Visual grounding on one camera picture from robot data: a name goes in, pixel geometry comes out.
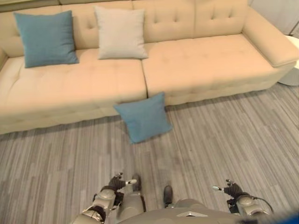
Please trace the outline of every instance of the blue pillow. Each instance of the blue pillow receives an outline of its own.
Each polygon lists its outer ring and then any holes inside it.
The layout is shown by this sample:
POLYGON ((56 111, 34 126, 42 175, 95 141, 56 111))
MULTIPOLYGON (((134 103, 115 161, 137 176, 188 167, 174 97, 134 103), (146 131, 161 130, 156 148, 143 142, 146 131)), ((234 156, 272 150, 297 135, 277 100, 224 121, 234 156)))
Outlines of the blue pillow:
POLYGON ((78 63, 71 11, 56 15, 14 13, 25 52, 25 68, 78 63))
POLYGON ((149 99, 114 106, 127 124, 131 143, 146 140, 172 129, 167 121, 164 104, 162 92, 149 99))

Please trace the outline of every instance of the sofa seam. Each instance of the sofa seam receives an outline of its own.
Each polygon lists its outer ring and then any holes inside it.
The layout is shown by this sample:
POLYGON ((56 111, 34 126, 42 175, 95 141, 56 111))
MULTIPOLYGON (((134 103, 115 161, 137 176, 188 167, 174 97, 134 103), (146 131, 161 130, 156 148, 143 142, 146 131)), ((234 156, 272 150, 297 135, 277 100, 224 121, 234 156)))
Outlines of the sofa seam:
POLYGON ((144 83, 145 83, 145 92, 146 92, 146 99, 149 98, 149 91, 148 91, 148 85, 146 82, 146 77, 145 77, 145 72, 144 72, 144 67, 143 67, 143 60, 140 60, 141 63, 141 69, 142 69, 142 74, 143 74, 143 79, 144 79, 144 83))

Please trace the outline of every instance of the sofa backrest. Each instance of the sofa backrest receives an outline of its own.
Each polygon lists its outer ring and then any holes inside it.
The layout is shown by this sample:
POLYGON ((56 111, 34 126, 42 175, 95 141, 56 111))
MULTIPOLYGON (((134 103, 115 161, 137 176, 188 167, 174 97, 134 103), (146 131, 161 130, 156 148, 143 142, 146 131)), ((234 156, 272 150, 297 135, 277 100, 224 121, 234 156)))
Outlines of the sofa backrest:
MULTIPOLYGON (((16 12, 56 14, 72 10, 76 49, 89 49, 99 47, 98 26, 93 9, 95 5, 129 10, 145 9, 146 43, 241 33, 248 7, 247 0, 122 0, 40 7, 16 12)), ((0 47, 9 57, 24 55, 13 12, 0 13, 0 47)))
POLYGON ((247 0, 134 0, 145 9, 144 41, 239 34, 247 0))

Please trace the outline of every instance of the sofa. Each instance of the sofa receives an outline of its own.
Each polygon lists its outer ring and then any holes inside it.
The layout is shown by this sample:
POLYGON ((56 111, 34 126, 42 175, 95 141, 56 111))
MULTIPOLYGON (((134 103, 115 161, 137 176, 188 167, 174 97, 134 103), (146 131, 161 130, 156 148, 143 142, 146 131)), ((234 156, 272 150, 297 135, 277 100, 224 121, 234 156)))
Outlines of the sofa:
POLYGON ((178 105, 267 89, 299 58, 246 0, 60 0, 14 12, 67 10, 79 63, 34 68, 24 67, 13 11, 0 13, 0 133, 114 116, 113 105, 162 91, 166 105, 178 105), (148 58, 98 60, 95 5, 145 9, 148 58))

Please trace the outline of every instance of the wall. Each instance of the wall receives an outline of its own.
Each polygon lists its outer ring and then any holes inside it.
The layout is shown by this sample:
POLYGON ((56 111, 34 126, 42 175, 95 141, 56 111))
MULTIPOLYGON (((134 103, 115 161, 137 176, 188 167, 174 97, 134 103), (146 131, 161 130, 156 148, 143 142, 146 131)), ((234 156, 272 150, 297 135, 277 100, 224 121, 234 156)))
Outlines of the wall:
POLYGON ((299 0, 249 0, 249 4, 284 34, 299 21, 299 0))

